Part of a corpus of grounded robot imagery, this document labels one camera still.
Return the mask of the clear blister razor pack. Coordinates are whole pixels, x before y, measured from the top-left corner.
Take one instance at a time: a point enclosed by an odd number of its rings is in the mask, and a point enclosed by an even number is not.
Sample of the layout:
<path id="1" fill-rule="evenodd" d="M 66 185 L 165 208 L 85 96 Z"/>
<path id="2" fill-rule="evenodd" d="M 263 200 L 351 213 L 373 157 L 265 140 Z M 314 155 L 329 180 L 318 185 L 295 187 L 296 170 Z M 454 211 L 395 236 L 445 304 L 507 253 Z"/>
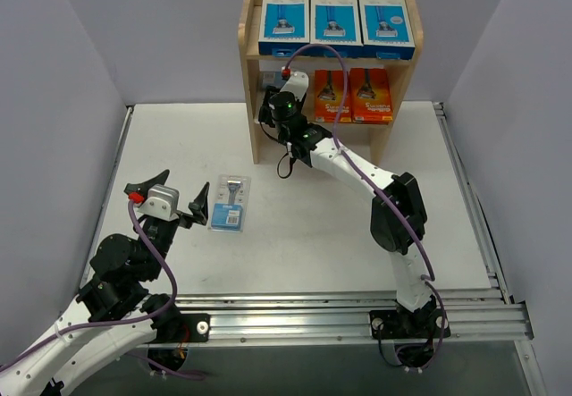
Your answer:
<path id="1" fill-rule="evenodd" d="M 261 90 L 265 90 L 267 87 L 280 88 L 282 76 L 279 72 L 260 72 L 259 84 Z"/>
<path id="2" fill-rule="evenodd" d="M 221 174 L 215 184 L 209 228 L 218 232 L 242 232 L 248 209 L 251 178 Z"/>

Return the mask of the orange Gillette Fusion box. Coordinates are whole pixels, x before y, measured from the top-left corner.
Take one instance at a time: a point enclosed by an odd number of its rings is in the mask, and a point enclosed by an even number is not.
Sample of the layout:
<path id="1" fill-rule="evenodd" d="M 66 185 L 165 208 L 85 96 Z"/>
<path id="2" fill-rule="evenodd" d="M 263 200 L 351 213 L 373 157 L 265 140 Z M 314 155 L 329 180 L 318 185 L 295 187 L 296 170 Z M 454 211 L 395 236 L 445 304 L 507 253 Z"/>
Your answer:
<path id="1" fill-rule="evenodd" d="M 353 122 L 389 124 L 393 121 L 391 92 L 385 69 L 351 68 L 349 82 Z"/>
<path id="2" fill-rule="evenodd" d="M 314 75 L 315 120 L 334 122 L 343 98 L 343 71 L 316 70 Z"/>

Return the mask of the blue Harry's razor box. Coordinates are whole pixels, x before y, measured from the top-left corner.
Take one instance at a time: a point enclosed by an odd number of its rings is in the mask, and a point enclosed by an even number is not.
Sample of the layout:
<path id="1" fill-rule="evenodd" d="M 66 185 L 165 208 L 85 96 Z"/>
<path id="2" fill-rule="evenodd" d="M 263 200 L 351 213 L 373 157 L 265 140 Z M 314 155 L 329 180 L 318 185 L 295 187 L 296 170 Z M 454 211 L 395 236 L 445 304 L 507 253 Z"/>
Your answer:
<path id="1" fill-rule="evenodd" d="M 309 2 L 310 0 L 262 0 L 259 54 L 290 57 L 309 43 Z"/>
<path id="2" fill-rule="evenodd" d="M 406 0 L 358 0 L 363 56 L 411 60 L 416 49 Z"/>
<path id="3" fill-rule="evenodd" d="M 342 57 L 363 50 L 358 0 L 310 0 L 310 43 L 334 48 Z"/>

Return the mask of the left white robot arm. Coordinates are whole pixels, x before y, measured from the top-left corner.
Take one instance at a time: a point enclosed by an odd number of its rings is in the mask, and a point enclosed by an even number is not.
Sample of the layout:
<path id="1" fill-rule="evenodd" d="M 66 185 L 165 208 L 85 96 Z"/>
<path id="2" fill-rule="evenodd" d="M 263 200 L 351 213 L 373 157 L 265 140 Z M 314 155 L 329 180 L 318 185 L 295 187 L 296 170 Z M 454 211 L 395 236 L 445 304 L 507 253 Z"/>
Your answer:
<path id="1" fill-rule="evenodd" d="M 91 278 L 35 342 L 1 367 L 3 395 L 69 395 L 87 378 L 141 344 L 173 342 L 174 350 L 149 350 L 153 372 L 177 375 L 187 344 L 206 342 L 210 316 L 185 316 L 175 304 L 177 283 L 166 255 L 178 229 L 206 225 L 209 187 L 178 208 L 167 187 L 169 171 L 124 189 L 135 237 L 114 233 L 90 259 Z"/>

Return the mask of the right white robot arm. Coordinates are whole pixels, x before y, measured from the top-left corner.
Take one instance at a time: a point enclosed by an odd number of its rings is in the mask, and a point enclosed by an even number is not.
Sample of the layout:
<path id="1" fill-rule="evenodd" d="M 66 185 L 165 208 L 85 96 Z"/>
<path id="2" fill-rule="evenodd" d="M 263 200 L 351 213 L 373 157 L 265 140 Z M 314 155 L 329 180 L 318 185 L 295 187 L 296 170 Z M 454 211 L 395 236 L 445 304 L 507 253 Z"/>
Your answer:
<path id="1" fill-rule="evenodd" d="M 354 190 L 370 206 L 369 231 L 391 258 L 396 308 L 381 317 L 374 335 L 422 339 L 450 336 L 435 273 L 422 244 L 427 213 L 416 178 L 376 166 L 345 147 L 328 129 L 311 123 L 302 102 L 284 89 L 266 89 L 258 121 L 274 128 L 271 139 L 286 148 L 290 164 L 301 162 Z"/>

